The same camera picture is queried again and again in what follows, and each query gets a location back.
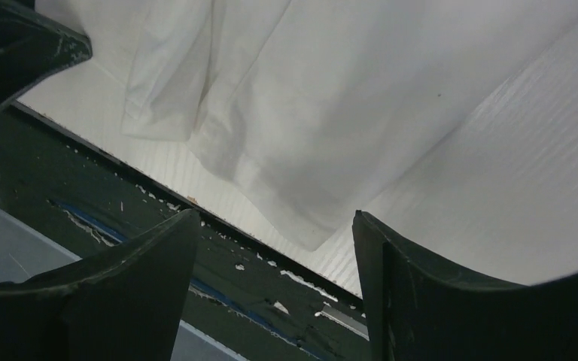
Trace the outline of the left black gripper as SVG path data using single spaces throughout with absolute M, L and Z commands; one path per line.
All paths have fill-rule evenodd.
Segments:
M 0 112 L 46 78 L 93 56 L 90 39 L 35 9 L 0 1 Z

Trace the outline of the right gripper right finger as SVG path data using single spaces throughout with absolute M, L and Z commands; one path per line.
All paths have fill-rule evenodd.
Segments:
M 352 222 L 374 360 L 578 360 L 578 272 L 525 286 L 459 265 L 365 211 Z

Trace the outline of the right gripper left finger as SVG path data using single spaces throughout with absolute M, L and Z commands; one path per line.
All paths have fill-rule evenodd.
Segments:
M 0 283 L 0 360 L 168 360 L 200 240 L 185 210 L 93 256 Z

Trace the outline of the white printed t-shirt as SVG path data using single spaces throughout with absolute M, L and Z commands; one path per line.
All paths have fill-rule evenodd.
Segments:
M 38 1 L 121 86 L 118 147 L 182 147 L 319 248 L 565 26 L 578 1 Z

